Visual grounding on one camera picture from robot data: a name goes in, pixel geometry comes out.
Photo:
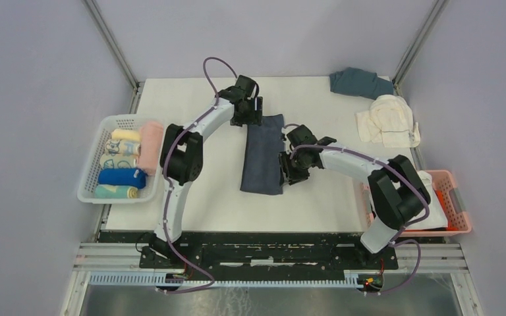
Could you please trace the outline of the dark blue towel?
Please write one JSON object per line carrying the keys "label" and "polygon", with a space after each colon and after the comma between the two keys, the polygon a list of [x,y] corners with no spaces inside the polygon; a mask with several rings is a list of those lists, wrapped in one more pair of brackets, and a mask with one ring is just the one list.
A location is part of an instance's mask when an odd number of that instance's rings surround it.
{"label": "dark blue towel", "polygon": [[267,196],[283,193],[279,154],[285,150],[284,124],[284,116],[278,114],[263,117],[260,126],[247,127],[240,191]]}

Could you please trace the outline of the pink towel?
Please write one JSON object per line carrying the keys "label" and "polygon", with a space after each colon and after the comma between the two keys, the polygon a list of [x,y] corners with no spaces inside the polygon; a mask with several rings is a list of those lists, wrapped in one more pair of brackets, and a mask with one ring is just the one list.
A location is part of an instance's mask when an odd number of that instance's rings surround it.
{"label": "pink towel", "polygon": [[141,142],[137,167],[148,176],[153,176],[157,171],[163,131],[163,125],[154,120],[146,122],[140,128]]}

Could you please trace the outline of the white plastic basket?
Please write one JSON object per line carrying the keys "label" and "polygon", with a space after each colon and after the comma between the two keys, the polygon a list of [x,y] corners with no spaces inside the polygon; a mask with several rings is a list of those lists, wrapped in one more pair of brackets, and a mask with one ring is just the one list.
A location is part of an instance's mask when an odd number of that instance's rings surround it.
{"label": "white plastic basket", "polygon": [[138,189],[138,197],[134,199],[98,199],[94,197],[94,190],[98,184],[98,175],[103,169],[99,165],[100,157],[105,153],[104,146],[107,140],[111,140],[111,132],[116,128],[137,130],[148,121],[159,120],[150,115],[113,115],[104,118],[99,125],[94,137],[92,149],[86,161],[83,177],[78,187],[77,197],[83,203],[93,204],[135,204],[152,200],[157,195],[158,183],[161,182],[161,168],[153,176],[147,175],[146,187]]}

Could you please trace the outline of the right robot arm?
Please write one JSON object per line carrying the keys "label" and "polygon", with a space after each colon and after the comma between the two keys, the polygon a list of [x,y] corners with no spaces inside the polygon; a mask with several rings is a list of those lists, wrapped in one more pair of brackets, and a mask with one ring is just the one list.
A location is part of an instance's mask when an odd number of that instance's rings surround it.
{"label": "right robot arm", "polygon": [[362,233],[354,251],[359,267],[370,269],[381,259],[380,251],[402,232],[430,215],[430,193],[408,157],[397,155],[382,161],[349,149],[328,136],[318,139],[305,125],[284,136],[289,151],[279,153],[282,185],[307,180],[311,168],[328,169],[361,181],[370,189],[376,214]]}

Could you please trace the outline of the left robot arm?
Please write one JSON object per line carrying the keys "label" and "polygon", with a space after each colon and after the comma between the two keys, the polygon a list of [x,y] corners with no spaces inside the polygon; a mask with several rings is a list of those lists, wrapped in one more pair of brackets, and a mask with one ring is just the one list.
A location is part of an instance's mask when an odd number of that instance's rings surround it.
{"label": "left robot arm", "polygon": [[165,132],[160,167],[164,179],[162,216],[150,238],[149,247],[164,267],[176,266],[181,251],[173,242],[183,232],[187,195],[204,165],[204,142],[223,124],[261,125],[263,99],[258,83],[243,75],[223,90],[215,90],[213,101],[186,125],[170,124]]}

